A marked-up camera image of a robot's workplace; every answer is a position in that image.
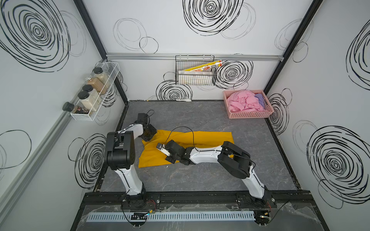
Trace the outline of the yellow t-shirt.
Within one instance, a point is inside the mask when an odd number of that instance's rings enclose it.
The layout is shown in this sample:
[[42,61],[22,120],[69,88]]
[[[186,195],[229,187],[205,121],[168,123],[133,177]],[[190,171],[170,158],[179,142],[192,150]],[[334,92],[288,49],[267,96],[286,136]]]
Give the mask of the yellow t-shirt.
[[193,144],[197,148],[212,148],[222,145],[225,141],[234,143],[231,132],[170,132],[158,130],[151,141],[142,141],[144,150],[139,157],[139,168],[156,167],[169,165],[165,160],[165,154],[159,151],[156,146],[158,143],[166,144],[169,141],[175,141],[182,147],[191,147]]

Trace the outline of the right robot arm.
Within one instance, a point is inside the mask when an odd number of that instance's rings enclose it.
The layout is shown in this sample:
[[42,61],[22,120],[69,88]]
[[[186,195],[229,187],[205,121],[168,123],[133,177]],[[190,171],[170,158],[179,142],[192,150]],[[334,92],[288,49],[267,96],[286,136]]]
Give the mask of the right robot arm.
[[255,163],[251,160],[250,154],[229,141],[213,148],[184,148],[171,140],[167,144],[158,143],[156,148],[165,154],[165,160],[172,164],[177,161],[186,166],[218,163],[230,175],[243,181],[251,197],[259,203],[274,206],[275,199],[258,178],[254,170]]

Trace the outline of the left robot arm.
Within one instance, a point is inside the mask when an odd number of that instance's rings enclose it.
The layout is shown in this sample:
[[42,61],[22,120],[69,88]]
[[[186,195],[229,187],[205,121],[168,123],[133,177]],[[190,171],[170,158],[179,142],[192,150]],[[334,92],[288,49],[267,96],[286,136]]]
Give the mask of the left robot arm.
[[150,124],[147,113],[139,113],[137,120],[127,128],[107,134],[104,163],[118,174],[124,184],[122,202],[127,208],[144,208],[147,205],[146,190],[135,169],[135,139],[150,141],[155,134],[157,130]]

